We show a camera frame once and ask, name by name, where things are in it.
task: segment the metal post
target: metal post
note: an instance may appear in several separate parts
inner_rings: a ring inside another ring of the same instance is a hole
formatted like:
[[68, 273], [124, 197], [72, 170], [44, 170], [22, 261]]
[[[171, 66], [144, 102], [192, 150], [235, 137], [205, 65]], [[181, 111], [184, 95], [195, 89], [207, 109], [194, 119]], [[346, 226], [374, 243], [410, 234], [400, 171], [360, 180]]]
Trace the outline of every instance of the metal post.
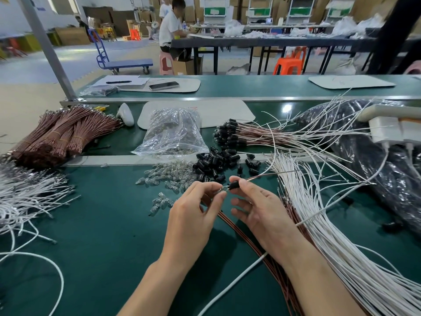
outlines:
[[37, 38], [39, 45], [41, 45], [45, 57], [47, 58], [47, 61], [50, 63], [50, 66], [53, 69], [55, 77], [59, 80], [59, 83], [61, 85], [61, 88], [63, 89], [64, 94], [67, 97], [67, 100], [77, 100], [75, 91], [71, 87], [70, 81], [67, 78], [63, 67], [61, 66], [59, 58], [57, 57], [57, 54], [55, 53], [53, 46], [50, 43], [50, 39], [44, 31], [44, 27], [41, 21], [39, 20], [39, 17], [35, 12], [35, 9], [32, 6], [30, 0], [18, 0], [18, 3], [26, 17], [26, 20], [31, 26], [32, 32], [34, 32], [34, 36]]

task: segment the hand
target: hand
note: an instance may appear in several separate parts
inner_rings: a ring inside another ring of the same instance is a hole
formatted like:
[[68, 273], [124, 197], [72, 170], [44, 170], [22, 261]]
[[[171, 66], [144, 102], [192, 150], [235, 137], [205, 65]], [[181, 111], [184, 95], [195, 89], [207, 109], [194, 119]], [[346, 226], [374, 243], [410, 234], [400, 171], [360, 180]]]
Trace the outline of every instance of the hand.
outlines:
[[[190, 270], [208, 243], [213, 223], [227, 196], [226, 192], [214, 196], [221, 187], [216, 182], [195, 181], [174, 203], [159, 260], [186, 273]], [[201, 201], [208, 205], [206, 212], [200, 206]]]
[[231, 176], [229, 181], [239, 181], [240, 188], [231, 190], [231, 193], [244, 198], [231, 200], [232, 205], [243, 210], [233, 208], [231, 213], [244, 222], [260, 245], [282, 264], [285, 251], [301, 241], [303, 236], [288, 216], [281, 200], [275, 194], [237, 176]]

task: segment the pink plastic stool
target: pink plastic stool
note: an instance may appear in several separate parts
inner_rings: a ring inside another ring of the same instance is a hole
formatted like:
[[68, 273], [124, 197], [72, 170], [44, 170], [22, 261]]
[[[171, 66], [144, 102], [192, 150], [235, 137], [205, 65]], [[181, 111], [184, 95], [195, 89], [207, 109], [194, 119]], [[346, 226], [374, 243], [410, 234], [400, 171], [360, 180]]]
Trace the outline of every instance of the pink plastic stool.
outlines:
[[409, 65], [404, 74], [421, 74], [421, 61], [415, 61]]
[[[171, 67], [167, 66], [167, 59], [171, 62]], [[162, 52], [159, 54], [159, 74], [174, 75], [173, 58], [170, 53]]]

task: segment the blue platform cart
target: blue platform cart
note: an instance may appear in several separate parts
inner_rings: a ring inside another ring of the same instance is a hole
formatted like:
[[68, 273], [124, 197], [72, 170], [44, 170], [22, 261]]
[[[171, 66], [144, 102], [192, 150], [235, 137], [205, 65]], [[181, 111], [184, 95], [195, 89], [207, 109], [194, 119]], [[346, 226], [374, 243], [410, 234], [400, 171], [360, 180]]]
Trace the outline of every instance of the blue platform cart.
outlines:
[[108, 59], [107, 51], [105, 50], [104, 44], [99, 37], [95, 29], [88, 29], [87, 31], [92, 41], [95, 43], [96, 49], [99, 55], [96, 57], [96, 61], [100, 68], [103, 70], [112, 70], [114, 75], [117, 75], [120, 68], [128, 67], [143, 67], [143, 73], [149, 74], [149, 67], [153, 66], [151, 58], [141, 58], [139, 60], [122, 60], [122, 61], [110, 61]]

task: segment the right hand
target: right hand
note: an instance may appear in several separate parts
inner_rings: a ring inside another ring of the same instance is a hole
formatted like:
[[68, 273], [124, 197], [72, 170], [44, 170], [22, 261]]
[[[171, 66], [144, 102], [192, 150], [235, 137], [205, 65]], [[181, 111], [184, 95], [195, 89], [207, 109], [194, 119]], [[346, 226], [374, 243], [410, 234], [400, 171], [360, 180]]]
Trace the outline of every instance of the right hand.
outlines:
[[275, 194], [237, 176], [231, 176], [229, 181], [239, 181], [239, 188], [231, 190], [231, 193], [244, 198], [231, 200], [232, 205], [243, 210], [233, 208], [231, 213], [245, 223], [260, 245], [282, 264], [285, 252], [305, 239], [281, 200]]

